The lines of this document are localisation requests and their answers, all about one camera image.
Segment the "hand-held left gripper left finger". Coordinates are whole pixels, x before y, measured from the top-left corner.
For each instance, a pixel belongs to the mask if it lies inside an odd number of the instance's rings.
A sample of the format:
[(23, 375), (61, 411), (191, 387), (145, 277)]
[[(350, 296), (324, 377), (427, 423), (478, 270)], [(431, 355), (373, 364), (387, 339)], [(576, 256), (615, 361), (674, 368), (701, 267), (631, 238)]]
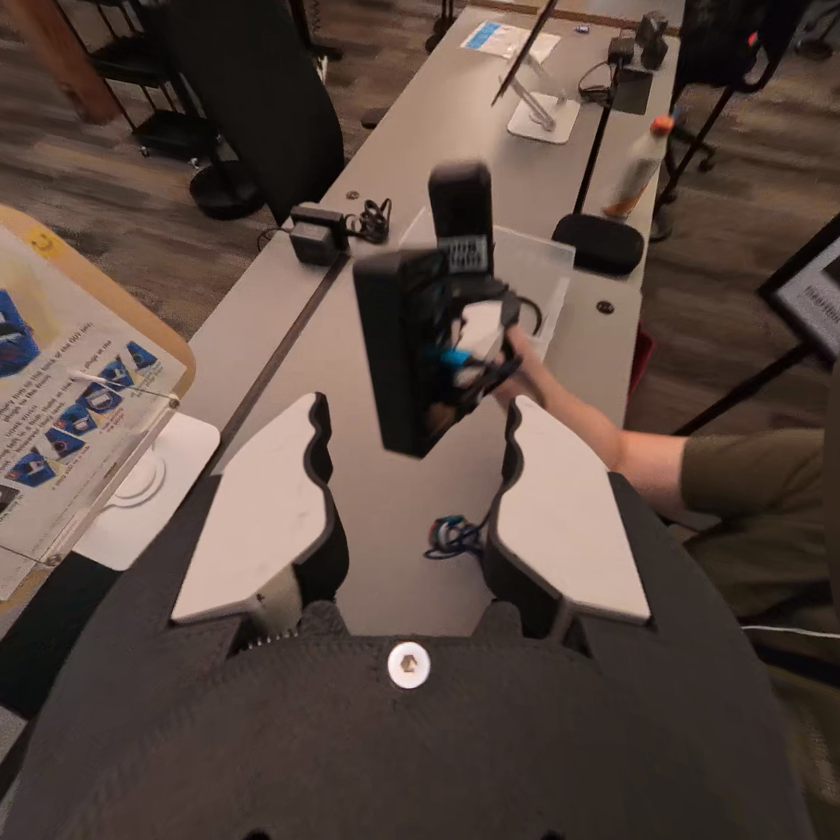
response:
[(257, 640), (298, 635), (303, 613), (333, 602), (350, 569), (329, 487), (326, 395), (299, 397), (225, 466), (171, 612), (178, 626), (238, 616)]

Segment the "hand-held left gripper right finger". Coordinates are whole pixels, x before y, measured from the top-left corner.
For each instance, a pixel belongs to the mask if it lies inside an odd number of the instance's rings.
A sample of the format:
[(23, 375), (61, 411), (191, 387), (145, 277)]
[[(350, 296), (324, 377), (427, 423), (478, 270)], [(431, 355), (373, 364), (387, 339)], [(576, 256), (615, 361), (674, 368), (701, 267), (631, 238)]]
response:
[(508, 405), (501, 486), (482, 575), (516, 607), (526, 637), (563, 636), (594, 616), (652, 617), (610, 475), (582, 438), (524, 395)]

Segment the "black USB hub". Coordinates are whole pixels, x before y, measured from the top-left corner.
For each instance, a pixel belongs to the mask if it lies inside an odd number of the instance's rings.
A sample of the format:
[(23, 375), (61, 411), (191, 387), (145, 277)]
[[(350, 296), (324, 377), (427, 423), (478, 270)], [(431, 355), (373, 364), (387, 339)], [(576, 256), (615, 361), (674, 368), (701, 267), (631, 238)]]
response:
[(439, 248), (404, 248), (358, 259), (352, 274), (383, 447), (423, 459), (447, 423), (433, 414), (455, 318), (448, 260)]

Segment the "clear plastic bin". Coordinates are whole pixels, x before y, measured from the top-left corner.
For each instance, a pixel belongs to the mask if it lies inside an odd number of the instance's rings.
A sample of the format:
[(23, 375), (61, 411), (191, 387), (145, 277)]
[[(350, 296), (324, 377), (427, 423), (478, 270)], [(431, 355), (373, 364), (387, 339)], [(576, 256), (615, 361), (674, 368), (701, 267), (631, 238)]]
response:
[(522, 327), (532, 330), (532, 346), (544, 360), (571, 282), (574, 250), (499, 225), (492, 243), (496, 277), (532, 303), (521, 315)]

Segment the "person's right forearm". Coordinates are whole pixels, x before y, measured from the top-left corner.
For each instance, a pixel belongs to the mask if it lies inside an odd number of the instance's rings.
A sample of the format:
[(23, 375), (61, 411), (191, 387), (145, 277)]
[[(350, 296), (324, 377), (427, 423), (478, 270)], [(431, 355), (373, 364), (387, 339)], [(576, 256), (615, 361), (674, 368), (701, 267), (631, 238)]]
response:
[(681, 476), (687, 437), (631, 432), (567, 391), (551, 374), (534, 374), (544, 408), (623, 476), (657, 513), (677, 518), (687, 511)]

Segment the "person's right hand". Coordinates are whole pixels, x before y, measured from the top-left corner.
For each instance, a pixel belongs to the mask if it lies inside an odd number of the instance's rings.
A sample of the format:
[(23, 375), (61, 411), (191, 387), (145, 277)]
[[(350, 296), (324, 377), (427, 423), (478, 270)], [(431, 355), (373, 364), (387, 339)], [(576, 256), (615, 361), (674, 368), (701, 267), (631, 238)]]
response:
[(530, 337), (514, 325), (506, 331), (506, 339), (520, 365), (492, 394), (500, 409), (507, 411), (517, 396), (526, 396), (555, 419), (561, 419), (564, 390), (538, 356)]

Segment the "white board stand base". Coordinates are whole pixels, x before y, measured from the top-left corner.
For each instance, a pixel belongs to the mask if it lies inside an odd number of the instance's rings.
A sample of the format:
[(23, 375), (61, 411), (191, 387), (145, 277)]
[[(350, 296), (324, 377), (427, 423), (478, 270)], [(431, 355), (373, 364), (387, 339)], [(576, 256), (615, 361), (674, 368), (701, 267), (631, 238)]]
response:
[(527, 89), (519, 79), (519, 72), (516, 73), (511, 89), (518, 104), (507, 124), (508, 133), (546, 144), (566, 144), (579, 115), (580, 103), (570, 98), (532, 55), (527, 55), (523, 67), (535, 76), (539, 90)]
[(215, 426), (175, 413), (73, 551), (113, 571), (126, 571), (172, 518), (220, 438)]

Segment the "black oval case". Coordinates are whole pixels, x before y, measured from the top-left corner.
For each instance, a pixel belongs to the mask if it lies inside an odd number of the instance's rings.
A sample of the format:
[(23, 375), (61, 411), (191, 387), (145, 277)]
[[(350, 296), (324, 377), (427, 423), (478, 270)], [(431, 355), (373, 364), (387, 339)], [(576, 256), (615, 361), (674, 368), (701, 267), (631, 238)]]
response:
[(635, 227), (585, 213), (563, 216), (551, 239), (574, 249), (577, 270), (604, 277), (628, 277), (644, 256), (645, 239)]

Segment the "black power adapter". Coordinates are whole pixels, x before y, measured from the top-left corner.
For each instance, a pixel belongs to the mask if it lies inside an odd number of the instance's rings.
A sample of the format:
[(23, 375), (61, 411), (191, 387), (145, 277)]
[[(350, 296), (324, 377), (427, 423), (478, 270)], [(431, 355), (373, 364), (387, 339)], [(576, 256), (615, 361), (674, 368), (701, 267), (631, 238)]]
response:
[(303, 265), (330, 267), (349, 253), (350, 236), (345, 214), (298, 204), (290, 209), (289, 219), (289, 239)]
[(645, 70), (657, 71), (668, 53), (665, 41), (669, 19), (659, 10), (646, 13), (632, 34), (611, 39), (607, 64), (621, 69), (638, 58)]

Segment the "wooden instruction board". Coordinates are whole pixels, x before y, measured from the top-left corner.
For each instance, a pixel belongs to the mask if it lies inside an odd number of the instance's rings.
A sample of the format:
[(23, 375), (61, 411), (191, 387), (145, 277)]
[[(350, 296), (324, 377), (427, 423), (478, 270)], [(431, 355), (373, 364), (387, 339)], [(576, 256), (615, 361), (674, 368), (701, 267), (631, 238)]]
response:
[(527, 37), (519, 47), (518, 53), (512, 58), (506, 74), (501, 77), (499, 88), (491, 100), (491, 107), (494, 107), (497, 102), (507, 93), (514, 81), (518, 81), (518, 72), (523, 64), (531, 59), (531, 49), (545, 27), (550, 21), (553, 11), (557, 5), (557, 1), (546, 1), (535, 18), (535, 22), (528, 32)]
[(59, 564), (193, 384), (184, 339), (63, 238), (1, 209), (2, 600)]

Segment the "blue white paper sheet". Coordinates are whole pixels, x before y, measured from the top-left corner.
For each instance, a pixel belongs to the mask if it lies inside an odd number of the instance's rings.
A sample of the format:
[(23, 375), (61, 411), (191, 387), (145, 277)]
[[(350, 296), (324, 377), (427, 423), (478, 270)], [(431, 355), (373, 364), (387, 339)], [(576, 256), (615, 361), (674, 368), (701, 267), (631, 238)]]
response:
[[(529, 35), (530, 31), (525, 28), (488, 20), (478, 26), (461, 43), (460, 47), (481, 54), (512, 60), (518, 55)], [(561, 37), (558, 35), (541, 32), (532, 43), (530, 55), (538, 63), (543, 63), (560, 40)]]

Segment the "white plastic bottle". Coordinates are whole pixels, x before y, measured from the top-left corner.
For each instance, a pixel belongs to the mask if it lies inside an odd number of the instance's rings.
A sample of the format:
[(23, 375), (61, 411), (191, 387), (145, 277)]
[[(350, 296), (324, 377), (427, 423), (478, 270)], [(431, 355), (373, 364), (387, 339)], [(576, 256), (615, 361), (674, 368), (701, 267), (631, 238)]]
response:
[(633, 143), (616, 189), (602, 208), (605, 217), (621, 222), (627, 220), (648, 184), (658, 174), (675, 125), (676, 120), (671, 114), (660, 115)]

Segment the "person's olive shirt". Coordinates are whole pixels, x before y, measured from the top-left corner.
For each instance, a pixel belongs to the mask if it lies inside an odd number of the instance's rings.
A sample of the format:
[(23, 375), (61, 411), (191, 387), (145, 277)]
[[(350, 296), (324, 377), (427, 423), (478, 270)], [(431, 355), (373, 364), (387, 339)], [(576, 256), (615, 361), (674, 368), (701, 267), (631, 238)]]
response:
[[(838, 634), (823, 517), (822, 429), (691, 437), (681, 493), (718, 523), (686, 549), (738, 620)], [(771, 651), (770, 682), (818, 838), (839, 838), (838, 640), (749, 631)]]

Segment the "black slanted panel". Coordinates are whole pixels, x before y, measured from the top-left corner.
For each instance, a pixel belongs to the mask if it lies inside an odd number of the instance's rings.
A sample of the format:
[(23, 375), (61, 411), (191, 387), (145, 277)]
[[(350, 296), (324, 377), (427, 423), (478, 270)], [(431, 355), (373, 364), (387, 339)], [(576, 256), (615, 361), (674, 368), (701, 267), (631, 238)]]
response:
[(161, 2), (176, 65), (279, 224), (342, 173), (338, 114), (285, 2)]

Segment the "black pole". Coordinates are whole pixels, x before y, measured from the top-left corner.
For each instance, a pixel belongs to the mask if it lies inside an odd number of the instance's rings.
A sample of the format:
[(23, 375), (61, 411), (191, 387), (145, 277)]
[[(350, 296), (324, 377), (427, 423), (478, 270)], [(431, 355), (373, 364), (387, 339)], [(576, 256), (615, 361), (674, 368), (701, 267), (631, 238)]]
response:
[(198, 165), (189, 184), (194, 204), (206, 217), (216, 221), (235, 221), (257, 213), (266, 198), (238, 159), (225, 159), (221, 150), (224, 137), (188, 87), (178, 94), (185, 113), (200, 124), (204, 165)]

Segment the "black office chair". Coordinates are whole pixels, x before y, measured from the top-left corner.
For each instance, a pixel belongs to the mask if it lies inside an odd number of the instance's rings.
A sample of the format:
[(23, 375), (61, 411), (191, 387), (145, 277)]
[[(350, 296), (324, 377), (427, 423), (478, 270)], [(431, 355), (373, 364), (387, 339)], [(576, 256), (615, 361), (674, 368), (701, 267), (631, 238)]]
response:
[(721, 91), (717, 104), (698, 133), (675, 124), (666, 146), (668, 182), (654, 205), (652, 243), (665, 241), (670, 223), (665, 205), (676, 199), (679, 179), (699, 151), (707, 172), (716, 151), (706, 137), (735, 94), (751, 95), (764, 89), (778, 69), (793, 36), (810, 6), (808, 1), (686, 2), (680, 27), (680, 48), (671, 99), (671, 116), (689, 86)]

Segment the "black framed marker sign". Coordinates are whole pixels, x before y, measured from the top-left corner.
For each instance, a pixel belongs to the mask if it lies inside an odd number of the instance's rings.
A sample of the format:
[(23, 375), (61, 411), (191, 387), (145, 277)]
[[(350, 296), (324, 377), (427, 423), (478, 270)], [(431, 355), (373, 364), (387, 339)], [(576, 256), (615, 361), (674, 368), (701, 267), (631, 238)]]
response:
[(758, 289), (763, 303), (797, 338), (797, 344), (673, 435), (689, 436), (745, 403), (797, 364), (813, 359), (829, 371), (839, 352), (839, 216), (777, 269)]

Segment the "black metal cart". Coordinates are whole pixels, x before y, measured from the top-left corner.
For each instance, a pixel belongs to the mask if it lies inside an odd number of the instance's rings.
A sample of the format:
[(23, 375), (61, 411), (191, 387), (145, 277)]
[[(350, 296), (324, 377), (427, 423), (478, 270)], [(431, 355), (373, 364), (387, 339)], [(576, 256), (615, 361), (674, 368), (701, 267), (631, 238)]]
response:
[(82, 34), (68, 2), (57, 2), (64, 22), (114, 97), (144, 158), (181, 161), (199, 172), (219, 136), (183, 75), (165, 53), (139, 2), (81, 2), (102, 35)]

